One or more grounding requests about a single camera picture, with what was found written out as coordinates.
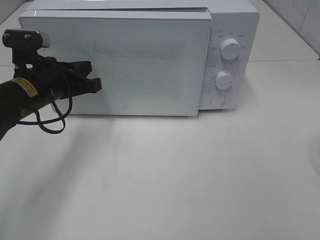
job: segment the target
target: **white tiled wall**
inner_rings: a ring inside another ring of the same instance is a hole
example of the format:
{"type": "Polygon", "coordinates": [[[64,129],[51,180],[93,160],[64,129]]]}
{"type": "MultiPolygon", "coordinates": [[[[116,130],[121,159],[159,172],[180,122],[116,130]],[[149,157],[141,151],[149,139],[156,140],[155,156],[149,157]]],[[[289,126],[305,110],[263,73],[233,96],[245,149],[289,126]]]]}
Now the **white tiled wall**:
{"type": "Polygon", "coordinates": [[[320,54],[320,0],[264,0],[320,54]]]}
{"type": "Polygon", "coordinates": [[[0,0],[0,23],[25,2],[27,0],[0,0]]]}

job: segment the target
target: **white table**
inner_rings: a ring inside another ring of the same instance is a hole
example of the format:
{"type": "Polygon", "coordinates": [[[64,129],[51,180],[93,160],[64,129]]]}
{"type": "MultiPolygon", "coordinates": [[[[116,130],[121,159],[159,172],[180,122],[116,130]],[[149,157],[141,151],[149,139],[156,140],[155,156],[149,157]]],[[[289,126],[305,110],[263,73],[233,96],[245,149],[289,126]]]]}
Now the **white table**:
{"type": "MultiPolygon", "coordinates": [[[[260,22],[252,47],[250,61],[317,60],[319,56],[306,44],[268,5],[252,0],[260,11],[260,22]]],[[[20,28],[18,21],[22,12],[30,5],[24,3],[0,25],[5,29],[20,28]]],[[[0,44],[0,66],[11,66],[11,50],[0,44]]]]}
{"type": "Polygon", "coordinates": [[[13,128],[0,239],[318,240],[319,75],[316,60],[250,62],[236,110],[13,128]]]}

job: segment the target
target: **white microwave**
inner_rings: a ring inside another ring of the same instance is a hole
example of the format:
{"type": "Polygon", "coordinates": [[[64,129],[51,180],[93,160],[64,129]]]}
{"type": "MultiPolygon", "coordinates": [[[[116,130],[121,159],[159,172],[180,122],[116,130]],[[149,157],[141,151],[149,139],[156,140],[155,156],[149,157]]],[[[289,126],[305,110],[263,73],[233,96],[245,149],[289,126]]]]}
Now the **white microwave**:
{"type": "Polygon", "coordinates": [[[72,113],[196,116],[236,107],[259,17],[247,0],[35,0],[19,21],[101,78],[72,113]]]}

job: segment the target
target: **control panel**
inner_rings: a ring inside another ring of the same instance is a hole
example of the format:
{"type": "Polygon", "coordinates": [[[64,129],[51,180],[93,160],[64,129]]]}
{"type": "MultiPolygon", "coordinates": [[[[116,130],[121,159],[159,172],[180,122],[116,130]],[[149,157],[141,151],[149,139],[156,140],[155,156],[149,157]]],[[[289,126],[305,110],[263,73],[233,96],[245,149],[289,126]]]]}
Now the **control panel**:
{"type": "Polygon", "coordinates": [[[211,17],[199,109],[234,109],[244,80],[259,14],[212,13],[211,17]]]}

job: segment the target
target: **power knob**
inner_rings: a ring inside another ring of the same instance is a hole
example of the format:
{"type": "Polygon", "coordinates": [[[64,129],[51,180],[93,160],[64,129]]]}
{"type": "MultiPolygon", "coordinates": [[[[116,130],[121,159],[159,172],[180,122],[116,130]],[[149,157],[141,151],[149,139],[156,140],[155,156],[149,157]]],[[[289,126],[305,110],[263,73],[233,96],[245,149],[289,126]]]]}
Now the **power knob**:
{"type": "Polygon", "coordinates": [[[225,60],[232,60],[239,56],[241,49],[240,42],[235,38],[228,38],[220,45],[221,56],[225,60]]]}
{"type": "Polygon", "coordinates": [[[234,78],[228,71],[221,71],[218,72],[218,74],[215,76],[214,79],[215,86],[218,89],[228,89],[231,87],[231,85],[234,83],[234,78]]]}

